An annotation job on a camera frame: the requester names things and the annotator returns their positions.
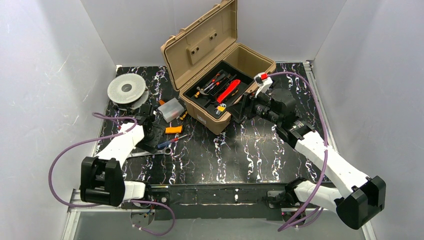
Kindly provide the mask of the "yellow hex key set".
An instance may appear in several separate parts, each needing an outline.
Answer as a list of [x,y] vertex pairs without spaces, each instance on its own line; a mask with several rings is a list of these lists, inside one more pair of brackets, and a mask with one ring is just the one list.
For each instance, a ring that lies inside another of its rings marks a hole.
[[226,110],[226,108],[227,108],[227,105],[224,103],[221,103],[216,107],[215,113],[219,116]]

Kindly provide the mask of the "red black utility knife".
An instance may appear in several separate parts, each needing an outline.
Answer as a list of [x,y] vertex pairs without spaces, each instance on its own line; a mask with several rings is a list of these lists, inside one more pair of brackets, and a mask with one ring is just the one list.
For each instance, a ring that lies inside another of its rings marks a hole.
[[224,89],[224,91],[219,94],[216,101],[219,104],[222,104],[228,97],[233,96],[238,91],[238,86],[240,85],[240,83],[240,79],[232,80]]

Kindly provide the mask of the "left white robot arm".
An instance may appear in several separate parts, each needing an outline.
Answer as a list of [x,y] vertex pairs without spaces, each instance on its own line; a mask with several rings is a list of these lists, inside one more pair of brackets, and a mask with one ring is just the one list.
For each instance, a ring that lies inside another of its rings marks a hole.
[[83,159],[80,199],[114,207],[130,200],[142,200],[147,184],[125,180],[122,166],[135,148],[156,153],[166,128],[143,117],[108,117],[98,112],[93,115],[104,120],[122,121],[122,125],[117,134],[109,136],[111,141],[103,150]]

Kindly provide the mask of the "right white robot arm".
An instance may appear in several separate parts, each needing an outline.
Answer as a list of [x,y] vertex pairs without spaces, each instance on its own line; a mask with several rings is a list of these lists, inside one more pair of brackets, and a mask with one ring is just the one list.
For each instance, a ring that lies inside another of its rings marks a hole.
[[276,126],[277,135],[304,155],[334,184],[322,186],[299,177],[285,186],[282,201],[292,205],[309,203],[330,210],[349,228],[358,230],[385,208],[386,182],[370,177],[347,162],[321,137],[318,131],[296,113],[296,100],[287,89],[277,88],[270,96],[244,93],[228,106],[235,122],[260,117]]

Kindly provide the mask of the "small black hammer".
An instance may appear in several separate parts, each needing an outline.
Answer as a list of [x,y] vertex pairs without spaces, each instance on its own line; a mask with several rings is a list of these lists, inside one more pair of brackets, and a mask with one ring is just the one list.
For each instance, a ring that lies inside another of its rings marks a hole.
[[218,77],[216,76],[216,77],[214,77],[213,79],[211,79],[206,85],[205,85],[205,87],[204,88],[201,88],[201,87],[197,87],[196,89],[197,89],[197,91],[200,91],[200,94],[202,94],[202,95],[206,95],[206,93],[208,92],[208,91],[210,91],[211,89],[213,89],[218,83],[219,83],[219,81],[217,80],[218,79]]

